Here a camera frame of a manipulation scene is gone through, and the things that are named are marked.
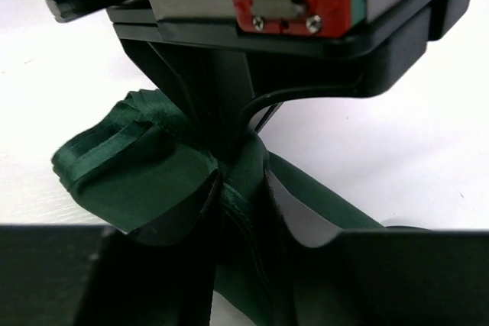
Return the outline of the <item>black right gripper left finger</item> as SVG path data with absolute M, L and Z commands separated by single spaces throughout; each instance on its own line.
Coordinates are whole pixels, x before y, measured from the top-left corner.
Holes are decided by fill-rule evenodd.
M 4 225 L 3 325 L 208 325 L 219 194 L 214 172 L 123 234 L 107 225 Z

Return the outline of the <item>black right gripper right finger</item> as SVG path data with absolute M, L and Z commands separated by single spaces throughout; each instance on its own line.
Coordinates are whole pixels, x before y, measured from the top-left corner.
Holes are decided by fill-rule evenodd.
M 343 229 L 266 172 L 277 325 L 486 325 L 485 231 Z

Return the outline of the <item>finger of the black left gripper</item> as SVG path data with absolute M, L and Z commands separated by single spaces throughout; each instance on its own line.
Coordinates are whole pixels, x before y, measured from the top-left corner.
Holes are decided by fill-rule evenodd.
M 199 53 L 191 47 L 122 39 L 129 59 L 197 127 L 204 143 L 222 157 L 222 119 Z
M 258 101 L 270 71 L 258 54 L 211 50 L 207 67 L 220 122 L 212 135 L 213 148 L 220 160 L 230 162 L 241 149 L 243 136 L 260 131 L 282 104 Z

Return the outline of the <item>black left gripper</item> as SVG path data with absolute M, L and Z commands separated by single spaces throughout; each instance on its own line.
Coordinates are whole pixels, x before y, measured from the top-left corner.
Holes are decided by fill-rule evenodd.
M 245 0 L 232 0 L 227 18 L 157 20 L 150 0 L 45 0 L 60 23 L 106 10 L 119 40 L 191 47 L 210 81 L 209 51 L 258 54 L 270 71 L 259 99 L 369 98 L 386 92 L 467 11 L 470 0 L 402 0 L 377 20 L 341 34 L 295 32 L 293 21 L 262 31 L 238 24 Z

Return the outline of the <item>green cloth napkin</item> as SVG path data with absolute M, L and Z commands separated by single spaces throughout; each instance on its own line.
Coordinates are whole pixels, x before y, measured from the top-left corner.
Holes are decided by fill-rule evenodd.
M 158 251 L 163 294 L 180 286 L 180 302 L 192 306 L 181 317 L 195 321 L 198 307 L 208 306 L 202 290 L 256 325 L 297 324 L 333 304 L 334 318 L 356 321 L 327 286 L 313 295 L 314 262 L 295 249 L 379 224 L 271 153 L 257 134 L 246 134 L 231 160 L 221 161 L 165 94 L 140 90 L 66 142 L 52 164 L 78 205 Z M 310 286 L 304 291 L 300 275 Z

